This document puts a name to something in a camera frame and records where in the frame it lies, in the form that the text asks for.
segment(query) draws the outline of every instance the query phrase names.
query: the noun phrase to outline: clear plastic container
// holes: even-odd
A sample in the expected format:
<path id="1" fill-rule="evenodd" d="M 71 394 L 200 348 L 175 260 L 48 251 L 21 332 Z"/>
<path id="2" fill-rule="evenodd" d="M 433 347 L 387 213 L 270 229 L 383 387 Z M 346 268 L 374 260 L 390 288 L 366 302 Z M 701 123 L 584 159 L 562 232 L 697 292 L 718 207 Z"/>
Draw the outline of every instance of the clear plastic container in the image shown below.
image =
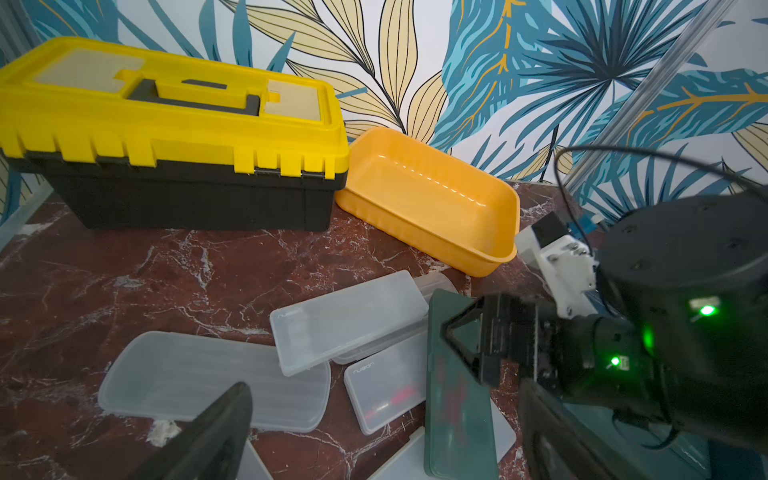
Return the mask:
<path id="1" fill-rule="evenodd" d="M 240 457 L 240 468 L 237 469 L 237 480 L 272 480 L 270 471 L 266 469 L 250 440 L 246 440 L 243 456 Z"/>
<path id="2" fill-rule="evenodd" d="M 427 400 L 427 332 L 390 346 L 344 372 L 360 429 L 373 434 Z"/>
<path id="3" fill-rule="evenodd" d="M 421 321 L 427 302 L 405 270 L 274 310 L 270 314 L 286 376 Z"/>
<path id="4" fill-rule="evenodd" d="M 440 272 L 427 273 L 426 275 L 417 276 L 413 279 L 416 286 L 419 288 L 419 292 L 424 296 L 424 300 L 429 302 L 432 298 L 432 293 L 439 289 L 448 290 L 449 292 L 456 292 L 456 287 L 453 286 L 451 280 L 447 276 Z M 352 349 L 348 352 L 344 352 L 341 355 L 332 358 L 334 363 L 339 365 L 346 365 L 347 363 L 357 362 L 374 353 L 381 352 L 385 348 L 395 345 L 398 342 L 414 336 L 420 332 L 426 332 L 427 330 L 427 317 L 424 316 L 421 322 L 409 325 L 404 329 L 400 329 L 396 332 L 392 332 L 389 335 L 385 335 L 378 340 L 374 340 L 371 343 L 360 346 L 356 349 Z"/>
<path id="5" fill-rule="evenodd" d="M 139 335 L 114 361 L 98 404 L 108 413 L 190 421 L 243 381 L 250 387 L 250 426 L 311 432 L 326 411 L 328 363 L 285 377 L 273 346 L 183 333 Z"/>
<path id="6" fill-rule="evenodd" d="M 517 441 L 517 436 L 498 407 L 493 402 L 491 406 L 493 433 L 496 440 L 496 461 L 500 462 Z M 368 480 L 432 480 L 433 478 L 424 473 L 424 427 L 421 427 L 413 432 L 408 443 L 376 470 Z"/>

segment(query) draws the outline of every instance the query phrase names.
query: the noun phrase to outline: wallpaper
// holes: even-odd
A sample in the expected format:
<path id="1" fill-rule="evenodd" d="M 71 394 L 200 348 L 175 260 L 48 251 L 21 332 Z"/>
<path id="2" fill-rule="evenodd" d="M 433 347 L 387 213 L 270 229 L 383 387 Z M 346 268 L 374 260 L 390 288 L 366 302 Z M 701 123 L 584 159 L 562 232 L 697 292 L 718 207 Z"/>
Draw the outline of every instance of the wallpaper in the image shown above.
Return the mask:
<path id="1" fill-rule="evenodd" d="M 329 82 L 350 140 L 395 128 L 504 179 L 551 180 L 703 0 L 24 0 L 77 35 Z M 563 156 L 560 171 L 574 159 Z"/>
<path id="2" fill-rule="evenodd" d="M 684 154 L 768 184 L 768 2 L 739 0 L 693 57 L 664 87 L 621 144 Z M 620 99 L 593 124 L 597 134 Z M 652 158 L 608 156 L 577 198 L 613 223 L 625 213 L 694 194 L 743 188 L 702 170 Z"/>

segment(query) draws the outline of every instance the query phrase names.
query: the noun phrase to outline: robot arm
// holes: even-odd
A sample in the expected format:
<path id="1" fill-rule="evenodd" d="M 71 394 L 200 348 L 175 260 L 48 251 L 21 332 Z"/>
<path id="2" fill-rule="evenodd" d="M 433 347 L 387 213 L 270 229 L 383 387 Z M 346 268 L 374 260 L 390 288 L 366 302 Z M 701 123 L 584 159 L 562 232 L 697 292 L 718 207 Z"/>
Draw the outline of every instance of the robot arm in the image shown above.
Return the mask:
<path id="1" fill-rule="evenodd" d="M 441 334 L 481 384 L 498 387 L 510 360 L 568 402 L 768 452 L 766 218 L 749 192 L 675 200 L 618 222 L 595 259 L 548 216 L 516 243 L 554 304 L 484 296 Z M 626 318 L 599 315 L 595 287 Z M 470 322 L 478 352 L 453 334 Z"/>

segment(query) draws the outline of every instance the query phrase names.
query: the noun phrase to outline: marble table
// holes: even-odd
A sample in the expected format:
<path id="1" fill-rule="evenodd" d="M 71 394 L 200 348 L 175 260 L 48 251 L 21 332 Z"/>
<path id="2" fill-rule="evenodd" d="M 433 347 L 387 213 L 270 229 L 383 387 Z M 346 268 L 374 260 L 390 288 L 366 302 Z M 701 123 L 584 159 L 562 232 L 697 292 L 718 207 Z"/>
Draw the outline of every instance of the marble table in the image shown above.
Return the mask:
<path id="1" fill-rule="evenodd" d="M 554 187 L 513 186 L 521 228 L 563 207 Z M 272 310 L 403 269 L 442 271 L 468 296 L 546 295 L 518 259 L 471 278 L 338 207 L 325 233 L 92 231 L 54 195 L 0 254 L 0 478 L 121 478 L 157 451 L 175 424 L 105 415 L 96 402 L 110 365 L 139 334 L 273 345 Z M 363 435 L 344 369 L 331 363 L 317 429 L 251 431 L 275 480 L 365 480 L 423 425 L 421 404 Z M 528 478 L 517 388 L 506 365 L 492 392 L 518 434 L 500 464 L 504 480 Z"/>

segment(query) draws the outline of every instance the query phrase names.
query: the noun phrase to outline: yellow toolbox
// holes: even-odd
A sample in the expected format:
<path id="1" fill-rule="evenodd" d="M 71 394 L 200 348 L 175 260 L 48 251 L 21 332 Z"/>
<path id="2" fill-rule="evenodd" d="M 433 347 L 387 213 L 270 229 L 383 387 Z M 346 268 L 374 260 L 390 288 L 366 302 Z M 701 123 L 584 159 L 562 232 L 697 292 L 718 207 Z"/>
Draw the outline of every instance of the yellow toolbox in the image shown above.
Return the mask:
<path id="1" fill-rule="evenodd" d="M 325 230 L 349 146 L 330 85 L 56 38 L 0 70 L 0 148 L 87 227 Z"/>

